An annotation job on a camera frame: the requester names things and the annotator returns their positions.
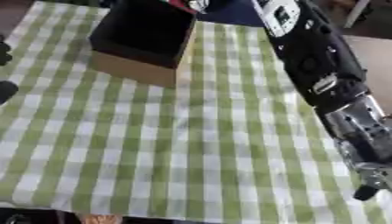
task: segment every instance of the black box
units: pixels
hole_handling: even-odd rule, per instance
[[[195,16],[160,0],[124,0],[90,37],[98,71],[173,88],[194,41]]]

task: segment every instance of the table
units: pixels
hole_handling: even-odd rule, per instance
[[[0,201],[224,223],[392,220],[389,193],[352,199],[355,176],[262,29],[198,22],[167,89],[89,68],[106,13],[36,2],[8,38],[2,76],[20,91],[0,108]]]

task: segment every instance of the screw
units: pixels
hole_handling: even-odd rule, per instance
[[[304,25],[304,28],[306,30],[309,30],[309,29],[311,29],[313,27],[313,25],[314,25],[313,20],[309,19],[308,21],[306,21],[306,24]]]

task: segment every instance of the brown cardboard box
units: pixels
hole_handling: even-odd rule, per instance
[[[92,67],[174,88],[193,46],[194,24],[193,14],[159,0],[121,1],[90,37]]]

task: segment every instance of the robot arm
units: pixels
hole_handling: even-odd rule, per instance
[[[354,197],[392,191],[392,124],[365,84],[346,41],[308,0],[252,0],[269,41],[297,91],[335,141],[347,166],[360,175]]]

